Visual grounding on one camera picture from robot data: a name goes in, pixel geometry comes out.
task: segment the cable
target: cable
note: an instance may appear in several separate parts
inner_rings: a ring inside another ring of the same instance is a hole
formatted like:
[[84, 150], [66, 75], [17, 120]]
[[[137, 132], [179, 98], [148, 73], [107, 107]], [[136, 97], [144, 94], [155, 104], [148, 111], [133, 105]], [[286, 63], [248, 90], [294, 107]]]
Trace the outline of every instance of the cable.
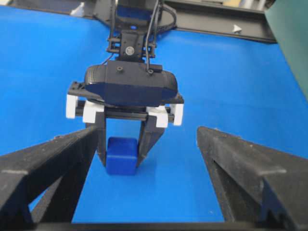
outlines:
[[108, 61], [112, 58], [113, 55], [114, 55], [114, 53], [112, 53], [112, 54], [102, 63], [102, 65], [104, 65], [106, 62], [108, 62]]
[[168, 25], [165, 25], [165, 26], [159, 26], [158, 29], [157, 29], [158, 33], [164, 32], [164, 31], [167, 31], [167, 30], [171, 30], [173, 27], [175, 27], [175, 25], [177, 23], [177, 15], [171, 9], [163, 6], [162, 10], [169, 13], [173, 17], [173, 22], [168, 24]]
[[156, 0], [155, 6], [154, 6], [154, 9], [153, 9], [153, 13], [152, 13], [152, 17], [151, 17], [151, 21], [150, 21], [150, 25], [149, 25], [149, 29], [148, 29], [148, 33], [147, 33], [146, 39], [145, 39], [146, 71], [149, 71], [149, 69], [150, 69], [149, 37], [150, 37], [150, 34], [151, 34], [154, 18], [156, 16], [156, 11], [157, 11], [157, 8], [158, 8], [158, 3], [159, 3], [159, 0]]

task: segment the blue table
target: blue table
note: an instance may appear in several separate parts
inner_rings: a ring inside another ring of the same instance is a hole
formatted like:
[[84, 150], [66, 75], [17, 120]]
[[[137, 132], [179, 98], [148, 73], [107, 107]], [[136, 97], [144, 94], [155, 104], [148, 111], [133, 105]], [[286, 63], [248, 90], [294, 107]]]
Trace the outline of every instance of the blue table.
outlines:
[[[101, 63], [109, 29], [98, 21], [0, 7], [0, 154], [84, 128], [65, 118], [66, 92]], [[201, 153], [199, 126], [308, 157], [308, 104], [279, 45], [171, 31], [154, 64], [185, 98], [136, 176], [109, 176], [97, 155], [74, 222], [223, 221]], [[139, 122], [107, 121], [110, 136], [138, 137]]]

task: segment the screw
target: screw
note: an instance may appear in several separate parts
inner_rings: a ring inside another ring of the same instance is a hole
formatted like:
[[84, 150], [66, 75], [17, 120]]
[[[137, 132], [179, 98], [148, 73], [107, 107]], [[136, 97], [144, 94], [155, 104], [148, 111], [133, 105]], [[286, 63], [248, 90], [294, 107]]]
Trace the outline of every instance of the screw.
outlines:
[[133, 55], [135, 53], [135, 49], [133, 47], [126, 47], [125, 53], [127, 55]]
[[117, 66], [117, 67], [116, 67], [116, 70], [117, 70], [119, 73], [121, 73], [121, 72], [123, 72], [123, 67]]

